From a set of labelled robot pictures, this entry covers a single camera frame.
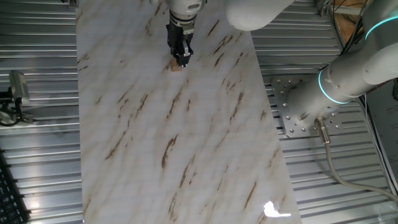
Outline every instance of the blue light ring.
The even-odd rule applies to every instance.
[[[385,23],[385,22],[388,22],[388,21],[391,21],[391,20],[394,20],[394,19],[398,19],[398,16],[394,16],[394,17],[391,17],[391,18],[388,18],[388,19],[384,19],[383,21],[381,21],[381,22],[379,22],[378,24],[374,25],[374,26],[372,27],[372,29],[370,29],[369,32],[366,34],[365,40],[368,38],[368,35],[369,35],[376,27],[380,26],[381,24],[383,24],[383,23]]]
[[[336,100],[332,99],[330,96],[328,96],[328,95],[326,94],[326,92],[323,90],[322,85],[321,85],[321,74],[322,74],[322,72],[323,72],[323,70],[319,73],[319,77],[318,77],[318,83],[319,83],[319,87],[321,88],[322,93],[323,93],[327,98],[329,98],[329,100],[331,100],[331,101],[333,101],[333,102],[335,102],[335,103],[339,103],[339,104],[346,104],[346,103],[349,103],[350,101],[349,101],[349,102],[346,102],[346,103],[342,103],[342,102],[336,101]]]

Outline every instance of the gray cable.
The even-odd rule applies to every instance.
[[[369,0],[365,0],[362,9],[361,9],[361,11],[359,12],[358,20],[357,20],[356,23],[355,23],[354,34],[353,34],[353,35],[351,36],[351,38],[349,39],[348,43],[347,43],[346,46],[344,47],[343,51],[341,51],[340,55],[343,55],[343,54],[347,53],[348,50],[349,50],[349,48],[351,47],[351,44],[353,44],[355,32],[356,32],[357,29],[358,29],[358,26],[359,26],[359,22],[360,22],[360,20],[361,20],[362,13],[365,11],[366,6],[368,6],[368,2],[369,2]]]
[[[361,190],[371,190],[374,192],[378,192],[380,194],[384,194],[385,196],[393,199],[393,201],[395,201],[396,203],[398,203],[398,197],[396,197],[395,195],[393,195],[392,193],[385,191],[383,189],[380,189],[378,187],[373,187],[373,186],[369,186],[369,185],[364,185],[364,184],[353,184],[351,182],[348,182],[346,180],[343,180],[336,172],[335,167],[333,167],[333,163],[331,161],[331,152],[330,152],[330,145],[329,143],[325,143],[325,147],[326,147],[326,158],[328,159],[328,165],[330,168],[330,172],[333,175],[333,177],[340,182],[341,184],[343,184],[344,186],[347,187],[351,187],[351,188],[355,188],[355,189],[361,189]]]

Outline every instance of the marble pattern board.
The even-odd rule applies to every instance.
[[[80,1],[86,224],[301,223],[251,35],[222,9],[209,1],[171,72],[164,3]]]

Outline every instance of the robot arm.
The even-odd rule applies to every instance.
[[[149,0],[158,4],[159,0]],[[264,27],[294,0],[229,0],[225,3],[226,18],[235,28],[250,31]],[[167,0],[170,22],[167,28],[167,44],[177,65],[186,67],[193,50],[195,19],[207,0]]]
[[[149,0],[151,4],[158,4],[159,0]],[[193,50],[191,41],[195,20],[199,11],[205,7],[207,0],[168,0],[170,22],[167,28],[167,44],[170,53],[179,67],[186,67]]]
[[[295,120],[312,126],[374,85],[398,77],[398,1],[373,1],[363,14],[364,47],[336,58],[320,74],[288,92]]]

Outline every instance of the corrugated metal floor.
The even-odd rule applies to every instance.
[[[315,0],[296,1],[266,28],[252,33],[271,103],[276,75],[317,74],[340,52],[329,18]],[[27,76],[31,126],[0,129],[3,151],[31,224],[82,223],[75,11],[61,0],[0,0],[0,90],[8,73]],[[379,223],[395,218],[384,196],[349,189],[327,176],[318,138],[287,139],[273,113],[304,224]],[[345,179],[387,188],[359,104],[339,110],[345,133],[332,137],[336,168]]]

